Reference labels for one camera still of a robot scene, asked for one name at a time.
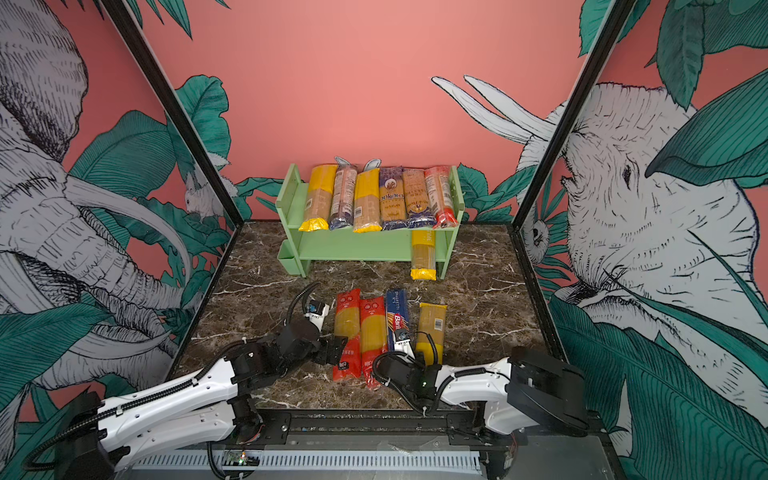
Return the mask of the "red-ended spaghetti bag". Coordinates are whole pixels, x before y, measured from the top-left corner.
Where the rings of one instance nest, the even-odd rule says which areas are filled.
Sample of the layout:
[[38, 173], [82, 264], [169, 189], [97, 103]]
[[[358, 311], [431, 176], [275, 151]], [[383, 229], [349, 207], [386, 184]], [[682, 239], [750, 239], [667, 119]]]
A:
[[425, 182], [436, 228], [453, 228], [458, 225], [454, 212], [452, 190], [447, 166], [435, 166], [425, 171]]

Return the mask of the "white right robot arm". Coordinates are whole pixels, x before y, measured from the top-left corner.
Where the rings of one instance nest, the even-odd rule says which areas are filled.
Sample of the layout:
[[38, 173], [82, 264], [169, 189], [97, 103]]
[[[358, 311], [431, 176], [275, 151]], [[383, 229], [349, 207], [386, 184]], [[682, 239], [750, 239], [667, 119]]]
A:
[[499, 435], [533, 426], [572, 437], [589, 430], [584, 373], [537, 350], [516, 347], [498, 361], [461, 367], [389, 352], [374, 360], [372, 376], [423, 416], [443, 405], [482, 403], [483, 427]]

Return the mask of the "blue-ended chinese label spaghetti bag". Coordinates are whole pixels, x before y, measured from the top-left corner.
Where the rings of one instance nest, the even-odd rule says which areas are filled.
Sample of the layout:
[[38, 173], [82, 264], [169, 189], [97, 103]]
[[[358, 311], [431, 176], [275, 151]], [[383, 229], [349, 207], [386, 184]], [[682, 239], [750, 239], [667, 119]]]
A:
[[406, 206], [406, 220], [410, 228], [433, 227], [432, 214], [424, 171], [405, 169], [402, 175]]

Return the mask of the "ankara blue yellow spaghetti bag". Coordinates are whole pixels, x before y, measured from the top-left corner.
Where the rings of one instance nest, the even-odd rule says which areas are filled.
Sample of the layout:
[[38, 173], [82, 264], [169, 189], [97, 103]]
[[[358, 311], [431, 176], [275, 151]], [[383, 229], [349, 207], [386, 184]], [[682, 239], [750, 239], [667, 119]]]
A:
[[383, 167], [379, 171], [379, 205], [384, 231], [407, 227], [404, 168]]

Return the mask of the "yellow pastatime spaghetti bag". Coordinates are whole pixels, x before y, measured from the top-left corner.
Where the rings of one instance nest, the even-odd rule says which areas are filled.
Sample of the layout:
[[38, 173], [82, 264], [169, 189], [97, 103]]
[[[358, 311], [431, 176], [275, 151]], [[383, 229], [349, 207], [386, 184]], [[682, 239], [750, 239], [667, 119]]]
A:
[[435, 281], [437, 279], [435, 232], [414, 230], [411, 238], [411, 278]]

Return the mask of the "yellow-top spaghetti bag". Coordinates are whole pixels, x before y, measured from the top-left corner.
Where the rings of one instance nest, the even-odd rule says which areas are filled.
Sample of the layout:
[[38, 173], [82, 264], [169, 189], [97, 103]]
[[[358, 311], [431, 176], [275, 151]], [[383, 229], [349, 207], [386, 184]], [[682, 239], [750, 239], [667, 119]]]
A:
[[359, 173], [355, 183], [353, 231], [355, 233], [382, 230], [379, 195], [379, 169]]

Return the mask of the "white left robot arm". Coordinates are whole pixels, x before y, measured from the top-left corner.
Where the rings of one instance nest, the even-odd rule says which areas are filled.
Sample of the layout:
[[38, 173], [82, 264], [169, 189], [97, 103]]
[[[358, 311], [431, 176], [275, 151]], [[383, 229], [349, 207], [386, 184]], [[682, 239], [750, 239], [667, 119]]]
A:
[[339, 362], [347, 339], [307, 319], [226, 346], [204, 368], [133, 394], [79, 406], [54, 444], [57, 479], [110, 479], [145, 458], [202, 443], [249, 444], [265, 421], [252, 395], [305, 363]]

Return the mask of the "blue barilla spaghetti box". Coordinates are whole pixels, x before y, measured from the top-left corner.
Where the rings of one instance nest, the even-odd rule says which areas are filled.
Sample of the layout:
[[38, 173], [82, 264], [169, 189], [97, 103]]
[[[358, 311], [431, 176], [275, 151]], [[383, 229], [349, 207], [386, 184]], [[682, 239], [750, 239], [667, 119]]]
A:
[[409, 309], [404, 289], [390, 289], [386, 292], [386, 319], [388, 349], [394, 351], [394, 334], [399, 331], [410, 333]]

